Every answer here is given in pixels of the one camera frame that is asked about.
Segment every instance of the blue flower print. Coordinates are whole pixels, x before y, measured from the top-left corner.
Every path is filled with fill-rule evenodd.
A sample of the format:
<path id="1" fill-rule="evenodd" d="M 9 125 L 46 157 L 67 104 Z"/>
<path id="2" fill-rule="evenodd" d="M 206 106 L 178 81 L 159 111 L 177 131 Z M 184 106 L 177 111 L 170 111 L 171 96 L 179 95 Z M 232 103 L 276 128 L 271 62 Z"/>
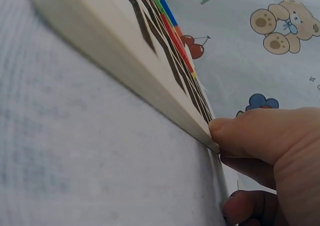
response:
<path id="1" fill-rule="evenodd" d="M 253 109 L 278 109 L 279 103 L 274 98 L 266 99 L 260 93 L 255 93 L 249 99 L 249 105 L 245 108 L 245 111 L 253 110 Z"/>

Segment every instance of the hand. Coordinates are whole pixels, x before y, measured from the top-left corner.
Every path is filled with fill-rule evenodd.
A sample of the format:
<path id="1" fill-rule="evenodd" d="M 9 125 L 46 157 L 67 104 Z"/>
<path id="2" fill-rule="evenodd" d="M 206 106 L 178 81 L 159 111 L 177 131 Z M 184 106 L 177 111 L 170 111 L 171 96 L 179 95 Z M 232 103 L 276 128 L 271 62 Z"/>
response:
<path id="1" fill-rule="evenodd" d="M 221 161 L 277 195 L 234 192 L 223 205 L 229 224 L 320 225 L 320 109 L 253 109 L 209 128 Z"/>

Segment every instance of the book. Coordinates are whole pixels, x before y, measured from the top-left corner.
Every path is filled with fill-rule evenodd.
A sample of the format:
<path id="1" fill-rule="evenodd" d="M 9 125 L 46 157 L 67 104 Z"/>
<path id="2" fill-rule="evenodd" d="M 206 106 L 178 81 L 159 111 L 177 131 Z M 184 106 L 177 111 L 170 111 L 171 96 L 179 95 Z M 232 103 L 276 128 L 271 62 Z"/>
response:
<path id="1" fill-rule="evenodd" d="M 208 129 L 215 116 L 188 47 L 180 40 L 180 28 L 177 32 L 173 26 L 172 13 L 164 13 L 157 0 L 33 1 L 70 45 L 219 152 Z"/>

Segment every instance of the bow print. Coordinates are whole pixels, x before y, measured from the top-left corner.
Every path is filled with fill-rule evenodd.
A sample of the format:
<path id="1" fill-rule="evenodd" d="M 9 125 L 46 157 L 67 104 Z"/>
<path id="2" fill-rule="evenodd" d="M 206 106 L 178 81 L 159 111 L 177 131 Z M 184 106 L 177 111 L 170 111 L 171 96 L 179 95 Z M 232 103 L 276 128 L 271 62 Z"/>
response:
<path id="1" fill-rule="evenodd" d="M 294 35 L 298 33 L 297 27 L 292 24 L 290 18 L 285 21 L 285 24 L 283 25 L 283 27 L 284 27 L 284 30 L 289 28 L 290 32 Z"/>

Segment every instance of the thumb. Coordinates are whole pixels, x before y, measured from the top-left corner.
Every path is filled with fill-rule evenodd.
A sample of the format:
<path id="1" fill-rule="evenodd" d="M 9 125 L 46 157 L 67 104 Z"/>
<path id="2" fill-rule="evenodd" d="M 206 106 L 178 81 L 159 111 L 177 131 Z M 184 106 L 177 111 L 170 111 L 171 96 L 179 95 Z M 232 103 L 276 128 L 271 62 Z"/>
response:
<path id="1" fill-rule="evenodd" d="M 234 119 L 209 124 L 221 151 L 274 165 L 292 147 L 299 150 L 320 138 L 320 109 L 253 109 Z"/>

